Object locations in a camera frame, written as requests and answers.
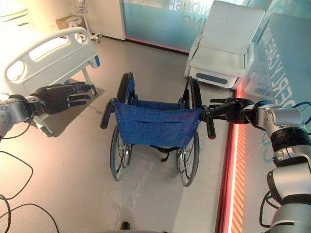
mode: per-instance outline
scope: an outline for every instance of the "chair armrest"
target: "chair armrest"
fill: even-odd
[[[193,59],[193,56],[195,54],[195,52],[197,51],[200,41],[202,39],[202,32],[198,34],[198,36],[196,37],[196,39],[194,40],[190,52],[189,52],[189,56],[188,56],[188,60],[187,60],[187,64],[186,64],[186,69],[185,69],[185,74],[184,76],[187,77],[189,75],[190,72],[190,62]]]
[[[251,68],[253,62],[255,59],[255,44],[254,42],[251,42],[245,52],[244,55],[244,75],[246,75],[249,71],[249,69]]]
[[[242,77],[239,77],[235,84],[233,85],[233,87],[231,89],[235,90],[238,85],[240,84],[240,82],[242,80],[245,79],[245,77],[247,76],[254,60],[255,60],[255,49],[257,49],[256,47],[257,44],[255,44],[254,42],[251,42],[244,54],[244,74]]]

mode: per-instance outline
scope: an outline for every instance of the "cable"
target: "cable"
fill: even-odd
[[[266,198],[266,202],[267,202],[270,206],[272,206],[273,208],[279,209],[279,207],[276,206],[276,205],[274,205],[272,202],[270,202],[269,199],[272,199],[272,197],[271,197],[271,196],[268,196],[268,197]]]
[[[8,212],[5,213],[5,214],[8,214],[8,225],[7,225],[6,230],[5,230],[5,232],[4,232],[4,233],[7,233],[7,232],[9,231],[9,229],[10,229],[10,226],[11,226],[11,211],[12,211],[12,210],[11,210],[11,208],[10,208],[10,204],[9,204],[7,198],[5,198],[5,196],[2,195],[2,194],[0,194],[0,198],[1,198],[2,200],[4,200],[4,202],[5,202],[5,204],[6,204],[7,208],[8,208]]]
[[[54,219],[53,216],[52,216],[47,210],[45,210],[43,207],[41,207],[41,206],[39,206],[39,205],[36,205],[36,204],[33,204],[33,203],[27,203],[27,204],[20,205],[20,206],[14,208],[14,209],[11,209],[11,208],[10,208],[10,204],[9,204],[8,200],[11,200],[11,199],[15,198],[18,194],[20,194],[20,193],[24,190],[24,188],[25,188],[26,185],[29,183],[30,179],[32,178],[32,176],[33,176],[33,174],[34,174],[34,169],[33,169],[32,166],[30,166],[30,165],[29,165],[28,163],[26,163],[25,161],[21,160],[20,158],[17,158],[16,156],[14,156],[14,155],[12,155],[12,154],[10,154],[10,153],[8,153],[8,152],[0,151],[0,153],[5,153],[5,154],[7,154],[7,155],[9,155],[9,156],[12,156],[13,158],[15,158],[15,159],[21,161],[23,164],[27,165],[27,166],[31,169],[31,175],[30,175],[29,179],[27,180],[27,182],[25,183],[25,185],[24,185],[14,196],[12,196],[12,197],[10,197],[10,198],[6,198],[4,195],[0,194],[0,200],[3,200],[3,201],[5,202],[5,204],[6,204],[6,206],[7,206],[7,209],[8,209],[8,212],[6,212],[5,214],[3,214],[3,215],[0,216],[0,219],[1,219],[1,218],[4,217],[5,215],[8,215],[8,225],[7,225],[7,228],[6,228],[6,230],[5,230],[4,233],[7,233],[7,232],[9,231],[9,229],[10,229],[10,226],[11,226],[11,212],[14,211],[14,210],[16,210],[16,209],[18,209],[18,208],[21,208],[21,207],[23,207],[23,206],[26,206],[26,205],[33,205],[33,206],[35,206],[35,207],[37,207],[37,208],[40,208],[40,209],[43,210],[45,213],[47,213],[47,214],[50,216],[50,218],[53,220],[53,223],[54,223],[54,225],[55,225],[55,227],[56,227],[57,233],[59,233],[59,229],[58,229],[58,226],[57,226],[57,223],[56,223],[55,219]]]
[[[1,219],[2,217],[4,217],[5,215],[9,214],[9,217],[10,217],[10,220],[11,220],[11,212],[14,211],[14,210],[16,210],[16,209],[19,209],[19,208],[21,208],[21,207],[23,207],[23,206],[26,206],[26,205],[33,205],[33,206],[35,206],[35,207],[37,207],[37,208],[43,210],[45,213],[47,213],[47,214],[50,216],[50,218],[53,220],[53,223],[54,223],[54,225],[55,225],[55,228],[56,228],[56,230],[57,230],[57,233],[59,233],[59,229],[58,229],[57,223],[56,223],[55,219],[53,218],[53,216],[52,216],[47,210],[45,210],[43,207],[41,207],[41,206],[39,206],[39,205],[36,205],[36,204],[33,204],[33,203],[23,204],[23,205],[20,205],[20,206],[18,206],[18,207],[15,207],[15,208],[12,209],[12,210],[9,209],[9,208],[10,208],[10,205],[8,205],[8,210],[9,210],[9,211],[6,212],[5,214],[1,215],[1,216],[0,216],[0,219]]]
[[[305,101],[305,102],[301,102],[301,103],[296,104],[295,106],[293,106],[293,108],[299,107],[299,106],[304,105],[304,104],[308,104],[311,106],[311,102]],[[311,117],[309,117],[309,119],[305,122],[305,125],[309,124],[310,121],[311,121]]]
[[[8,153],[8,152],[0,151],[0,153],[5,153],[5,154],[7,154],[7,155],[9,155],[9,156],[12,156],[13,158],[15,158],[15,159],[21,161],[23,164],[27,165],[27,166],[31,169],[31,175],[30,175],[28,181],[25,183],[25,185],[24,185],[14,196],[12,196],[11,198],[6,198],[7,200],[11,200],[11,199],[15,198],[18,194],[20,194],[20,193],[24,190],[24,188],[25,188],[26,185],[29,183],[31,177],[32,177],[33,174],[34,174],[34,169],[33,169],[32,166],[30,166],[30,165],[29,165],[28,163],[26,163],[25,161],[21,160],[20,158],[17,158],[16,156],[14,156],[14,155],[12,155],[12,154],[10,154],[10,153]]]
[[[270,190],[264,195],[264,198],[262,199],[261,206],[260,206],[260,213],[259,213],[259,224],[264,228],[270,228],[270,225],[266,225],[262,223],[262,212],[263,212],[263,206],[266,202],[267,197],[270,195]]]
[[[21,134],[19,134],[19,135],[17,135],[17,136],[14,136],[14,137],[4,137],[3,139],[17,138],[17,137],[19,137],[19,136],[22,136],[24,133],[26,133],[26,132],[28,131],[29,127],[30,127],[31,122],[32,122],[33,119],[34,119],[35,113],[36,113],[36,112],[33,112],[33,113],[31,114],[31,117],[30,117],[28,126],[27,126],[27,128],[24,130],[24,132],[22,132]]]

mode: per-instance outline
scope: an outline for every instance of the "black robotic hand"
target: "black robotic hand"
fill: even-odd
[[[254,104],[251,100],[241,98],[227,99],[211,99],[212,103],[209,106],[209,112],[213,119],[226,120],[234,124],[247,124],[249,121],[245,117],[243,109],[248,105]]]
[[[89,95],[75,95],[88,92],[92,88],[84,82],[71,84],[54,84],[37,89],[31,96],[36,96],[44,102],[44,111],[47,114],[62,112],[70,107],[86,104]]]

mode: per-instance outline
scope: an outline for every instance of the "floor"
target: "floor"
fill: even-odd
[[[200,124],[200,163],[190,187],[184,187],[175,158],[161,163],[165,154],[148,146],[135,146],[131,165],[121,182],[109,168],[110,140],[116,125],[99,127],[107,101],[116,96],[121,76],[132,71],[136,93],[142,100],[177,102],[186,79],[187,56],[130,42],[102,38],[95,44],[101,66],[89,68],[98,97],[59,137],[48,138],[35,127],[22,137],[3,140],[0,149],[25,160],[34,175],[25,190],[10,201],[11,208],[35,203],[55,218],[60,232],[93,233],[118,229],[129,221],[132,229],[178,233],[213,233],[219,198],[228,124],[215,122],[217,138],[207,139]],[[81,80],[82,75],[73,77]],[[200,84],[202,101],[227,98],[230,90]],[[25,128],[16,125],[10,135]],[[10,196],[30,175],[29,168],[9,156],[0,156],[2,193]],[[1,212],[6,210],[1,203]],[[4,229],[6,220],[0,221]],[[52,220],[42,210],[25,206],[12,212],[11,233],[54,233]]]

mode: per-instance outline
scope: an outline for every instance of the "chair cushion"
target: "chair cushion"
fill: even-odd
[[[200,46],[190,66],[240,77],[244,74],[244,56]]]

